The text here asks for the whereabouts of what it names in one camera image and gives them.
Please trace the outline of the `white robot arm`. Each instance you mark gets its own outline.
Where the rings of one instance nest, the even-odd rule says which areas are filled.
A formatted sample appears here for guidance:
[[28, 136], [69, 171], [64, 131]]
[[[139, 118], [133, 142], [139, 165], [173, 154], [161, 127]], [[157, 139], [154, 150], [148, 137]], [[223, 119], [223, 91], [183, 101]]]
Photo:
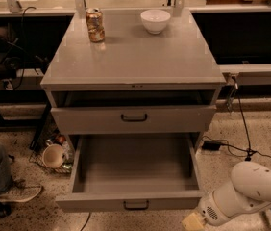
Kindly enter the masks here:
[[203, 196], [182, 221], [186, 231], [205, 231], [244, 214], [271, 209], [271, 169], [255, 162], [236, 164], [230, 180]]

